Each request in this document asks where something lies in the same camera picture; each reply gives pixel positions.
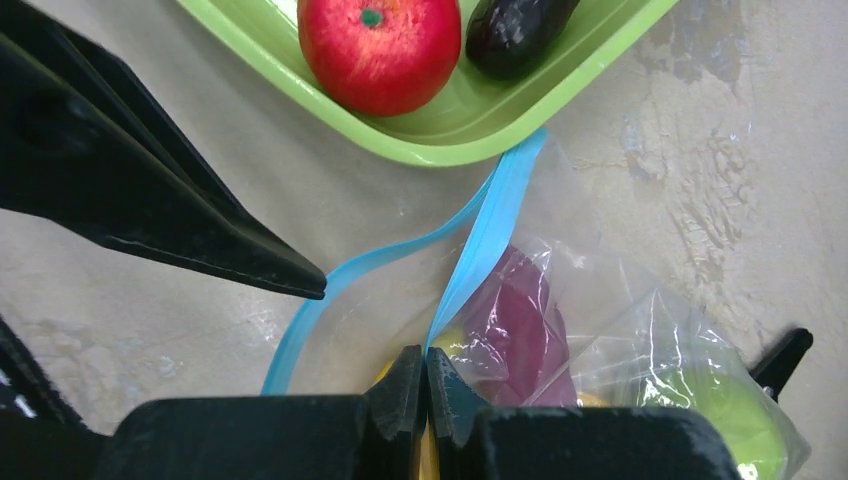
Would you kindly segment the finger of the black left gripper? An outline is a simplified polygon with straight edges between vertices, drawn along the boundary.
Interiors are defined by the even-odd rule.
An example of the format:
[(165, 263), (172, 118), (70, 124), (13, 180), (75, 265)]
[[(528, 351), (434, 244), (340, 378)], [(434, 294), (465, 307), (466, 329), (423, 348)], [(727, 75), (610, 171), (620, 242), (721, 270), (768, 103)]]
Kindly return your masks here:
[(104, 248), (307, 299), (324, 273), (255, 219), (120, 58), (1, 5), (1, 206)]

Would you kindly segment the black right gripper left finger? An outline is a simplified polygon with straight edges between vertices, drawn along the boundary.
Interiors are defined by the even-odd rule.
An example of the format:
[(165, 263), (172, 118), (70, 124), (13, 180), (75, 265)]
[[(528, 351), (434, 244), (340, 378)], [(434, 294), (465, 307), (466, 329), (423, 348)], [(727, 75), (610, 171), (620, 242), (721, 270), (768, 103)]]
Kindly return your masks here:
[(360, 460), (362, 479), (419, 477), (423, 379), (422, 347), (406, 346), (365, 393), (368, 417)]

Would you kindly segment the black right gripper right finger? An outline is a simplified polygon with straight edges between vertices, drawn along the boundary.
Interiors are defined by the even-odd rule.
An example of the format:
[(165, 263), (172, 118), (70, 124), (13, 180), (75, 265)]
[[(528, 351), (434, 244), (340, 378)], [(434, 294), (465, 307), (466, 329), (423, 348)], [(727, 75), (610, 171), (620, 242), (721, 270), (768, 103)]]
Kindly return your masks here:
[(445, 351), (425, 359), (431, 448), (440, 479), (492, 479), (490, 405), (460, 376)]

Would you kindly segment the yellow fake banana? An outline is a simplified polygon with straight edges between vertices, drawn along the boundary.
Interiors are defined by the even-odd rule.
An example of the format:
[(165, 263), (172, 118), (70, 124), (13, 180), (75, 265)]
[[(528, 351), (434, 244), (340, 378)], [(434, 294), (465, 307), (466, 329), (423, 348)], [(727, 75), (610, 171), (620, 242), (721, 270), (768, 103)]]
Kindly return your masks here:
[[(468, 344), (466, 333), (459, 327), (445, 328), (441, 334), (431, 342), (431, 347), (440, 348), (449, 357), (460, 356)], [(421, 436), (419, 454), (419, 480), (439, 479), (438, 458), (434, 452), (434, 437), (431, 434), (429, 421), (425, 420), (424, 430)]]

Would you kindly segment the magenta fake sweet potato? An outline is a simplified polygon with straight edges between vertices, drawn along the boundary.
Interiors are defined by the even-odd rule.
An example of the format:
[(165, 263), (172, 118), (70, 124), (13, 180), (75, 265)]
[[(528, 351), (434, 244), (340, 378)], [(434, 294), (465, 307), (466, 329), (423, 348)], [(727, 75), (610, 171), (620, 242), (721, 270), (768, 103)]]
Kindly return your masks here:
[(510, 245), (460, 309), (467, 335), (455, 368), (496, 406), (571, 406), (577, 392), (562, 369), (570, 357), (565, 321), (542, 268)]

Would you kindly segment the clear zip top bag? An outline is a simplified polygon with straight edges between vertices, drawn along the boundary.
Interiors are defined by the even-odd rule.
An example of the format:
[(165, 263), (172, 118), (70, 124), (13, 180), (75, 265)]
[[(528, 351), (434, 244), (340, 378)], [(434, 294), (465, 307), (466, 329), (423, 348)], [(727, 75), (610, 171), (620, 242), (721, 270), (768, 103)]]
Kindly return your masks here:
[(688, 408), (742, 478), (793, 477), (810, 446), (737, 348), (600, 236), (572, 165), (538, 130), (443, 226), (334, 270), (262, 391), (360, 393), (403, 347), (434, 347), (492, 405)]

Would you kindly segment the red fake apple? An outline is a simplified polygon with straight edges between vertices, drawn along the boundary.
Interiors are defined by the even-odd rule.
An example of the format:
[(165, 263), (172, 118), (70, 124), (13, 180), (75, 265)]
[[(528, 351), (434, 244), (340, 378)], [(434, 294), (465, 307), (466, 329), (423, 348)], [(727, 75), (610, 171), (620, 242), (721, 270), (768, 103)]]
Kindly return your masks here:
[(370, 116), (427, 104), (461, 53), (455, 1), (301, 1), (297, 24), (319, 86), (342, 107)]

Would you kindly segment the purple fake eggplant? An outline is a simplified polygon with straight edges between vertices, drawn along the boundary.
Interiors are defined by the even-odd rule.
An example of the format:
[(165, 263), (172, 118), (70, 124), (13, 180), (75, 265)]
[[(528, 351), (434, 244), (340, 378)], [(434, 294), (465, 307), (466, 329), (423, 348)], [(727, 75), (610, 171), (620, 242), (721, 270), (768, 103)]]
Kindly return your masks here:
[(481, 1), (466, 28), (465, 55), (490, 79), (523, 78), (543, 61), (578, 5), (578, 0)]

